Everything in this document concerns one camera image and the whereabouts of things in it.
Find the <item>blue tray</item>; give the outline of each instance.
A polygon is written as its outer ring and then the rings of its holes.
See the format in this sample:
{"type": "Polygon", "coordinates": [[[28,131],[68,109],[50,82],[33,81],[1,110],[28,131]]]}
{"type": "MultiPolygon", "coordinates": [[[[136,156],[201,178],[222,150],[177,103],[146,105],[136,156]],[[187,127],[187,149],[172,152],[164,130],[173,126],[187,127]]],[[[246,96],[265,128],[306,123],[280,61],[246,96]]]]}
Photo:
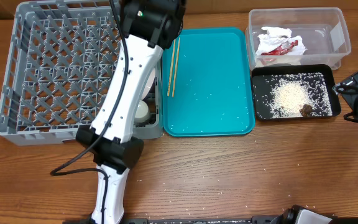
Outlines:
{"type": "Polygon", "coordinates": [[[236,28],[190,29],[183,30],[179,37],[174,98],[175,61],[170,96],[167,96],[173,44],[164,51],[162,59],[166,132],[175,137],[251,132],[255,116],[246,39],[242,31],[236,28]]]}

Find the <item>crumpled paper towel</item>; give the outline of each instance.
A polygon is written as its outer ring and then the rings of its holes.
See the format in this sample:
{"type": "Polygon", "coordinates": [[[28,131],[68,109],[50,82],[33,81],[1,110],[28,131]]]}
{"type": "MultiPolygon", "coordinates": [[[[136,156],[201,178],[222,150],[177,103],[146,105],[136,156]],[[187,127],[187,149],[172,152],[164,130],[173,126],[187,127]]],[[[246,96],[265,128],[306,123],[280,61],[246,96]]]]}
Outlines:
{"type": "MultiPolygon", "coordinates": [[[[267,34],[258,35],[260,44],[258,46],[258,50],[256,51],[257,55],[271,52],[285,42],[292,43],[295,40],[298,40],[298,45],[294,46],[294,48],[292,48],[292,50],[285,55],[303,55],[303,53],[307,50],[306,47],[303,45],[302,37],[299,35],[296,37],[291,37],[292,31],[290,29],[284,29],[280,27],[262,27],[262,30],[266,30],[267,34]]],[[[260,60],[263,59],[260,58],[258,60],[256,58],[256,67],[264,67],[277,63],[300,65],[301,57],[277,57],[276,60],[265,60],[263,63],[260,60]]]]}

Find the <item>wooden table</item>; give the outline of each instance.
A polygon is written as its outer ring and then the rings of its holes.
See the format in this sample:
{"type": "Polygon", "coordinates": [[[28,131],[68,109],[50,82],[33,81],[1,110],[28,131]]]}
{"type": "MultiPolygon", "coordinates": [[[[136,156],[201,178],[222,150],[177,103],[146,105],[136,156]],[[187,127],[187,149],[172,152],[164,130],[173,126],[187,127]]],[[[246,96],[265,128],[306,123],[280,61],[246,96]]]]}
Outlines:
{"type": "MultiPolygon", "coordinates": [[[[334,72],[337,82],[358,71],[358,10],[344,15],[352,53],[334,72]]],[[[245,30],[248,14],[192,15],[184,24],[245,30]]],[[[0,21],[0,95],[11,30],[12,21],[0,21]]],[[[350,111],[341,104],[342,114],[350,111]]],[[[82,150],[75,142],[18,147],[0,137],[0,223],[86,218],[94,209],[97,174],[49,176],[82,150]]],[[[72,168],[94,167],[92,158],[88,154],[72,168]]],[[[124,200],[128,217],[151,219],[272,215],[293,204],[358,216],[358,125],[338,116],[257,122],[246,136],[165,134],[145,142],[124,200]]]]}

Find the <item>gray dish rack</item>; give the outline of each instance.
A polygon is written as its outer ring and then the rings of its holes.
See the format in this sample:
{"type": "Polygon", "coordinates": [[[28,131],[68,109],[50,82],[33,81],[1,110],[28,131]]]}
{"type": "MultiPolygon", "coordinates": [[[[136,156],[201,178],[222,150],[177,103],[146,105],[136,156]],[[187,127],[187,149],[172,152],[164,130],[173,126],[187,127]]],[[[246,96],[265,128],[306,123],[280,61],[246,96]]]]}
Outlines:
{"type": "MultiPolygon", "coordinates": [[[[18,5],[0,100],[0,135],[19,146],[74,139],[103,104],[119,48],[107,0],[18,5]]],[[[158,63],[155,90],[144,99],[152,119],[134,125],[137,138],[162,135],[161,87],[158,63]]]]}

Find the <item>transparent container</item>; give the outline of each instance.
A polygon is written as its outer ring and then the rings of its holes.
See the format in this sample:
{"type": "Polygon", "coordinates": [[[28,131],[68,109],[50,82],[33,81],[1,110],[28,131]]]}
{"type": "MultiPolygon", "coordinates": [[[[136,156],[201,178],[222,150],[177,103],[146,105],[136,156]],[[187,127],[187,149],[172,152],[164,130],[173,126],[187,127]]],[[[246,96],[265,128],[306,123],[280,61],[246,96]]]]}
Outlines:
{"type": "Polygon", "coordinates": [[[333,70],[350,54],[351,41],[338,8],[254,9],[246,30],[249,67],[326,64],[333,70]],[[303,55],[256,55],[263,26],[289,28],[307,48],[303,55]]]}

